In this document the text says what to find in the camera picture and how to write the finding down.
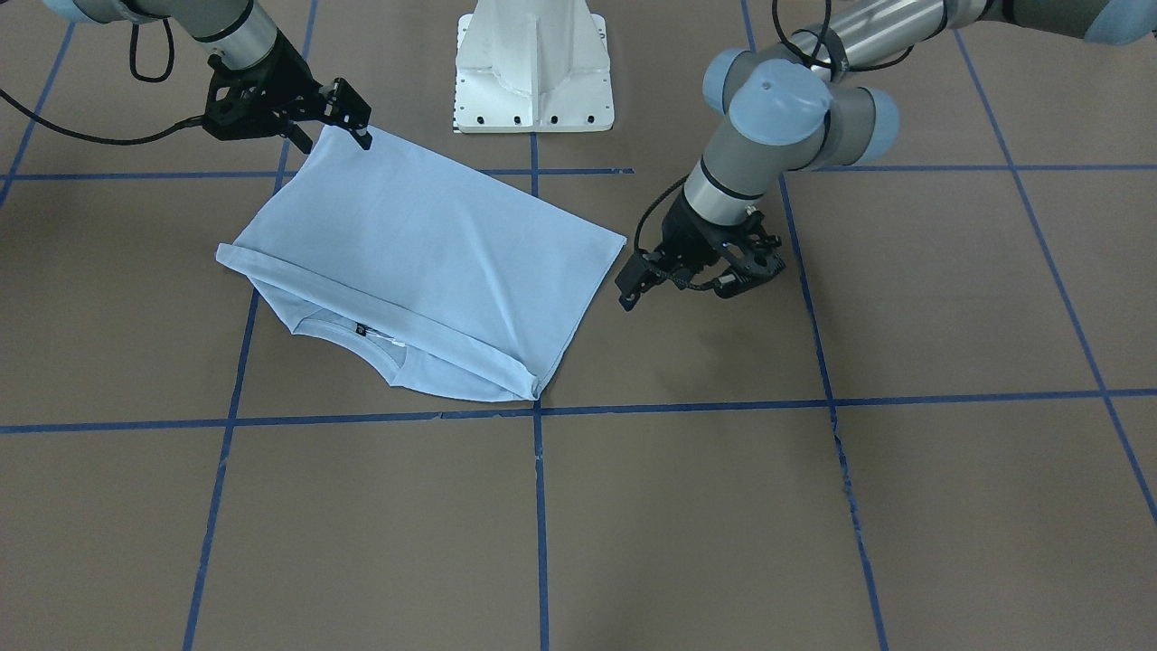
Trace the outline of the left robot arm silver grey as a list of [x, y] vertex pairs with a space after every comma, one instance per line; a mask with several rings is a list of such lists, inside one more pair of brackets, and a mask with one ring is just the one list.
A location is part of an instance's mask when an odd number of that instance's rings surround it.
[[727, 50], [702, 93], [720, 124], [695, 167], [662, 194], [656, 247], [633, 243], [616, 276], [632, 310], [654, 286], [730, 299], [784, 271], [757, 208], [781, 173], [880, 160], [899, 135], [894, 99], [843, 77], [902, 62], [915, 45], [982, 21], [1126, 45], [1154, 32], [1152, 1], [855, 1], [761, 51]]

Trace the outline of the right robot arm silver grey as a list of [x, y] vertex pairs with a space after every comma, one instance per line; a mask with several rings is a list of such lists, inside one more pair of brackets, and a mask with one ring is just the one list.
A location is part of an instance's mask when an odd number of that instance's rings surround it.
[[137, 146], [199, 127], [220, 141], [283, 136], [307, 154], [314, 140], [300, 125], [322, 123], [347, 132], [364, 151], [371, 148], [373, 109], [342, 77], [327, 86], [315, 80], [305, 58], [258, 1], [46, 1], [45, 7], [71, 24], [177, 24], [207, 52], [213, 71], [202, 114], [156, 135], [115, 139], [61, 128], [62, 135]]

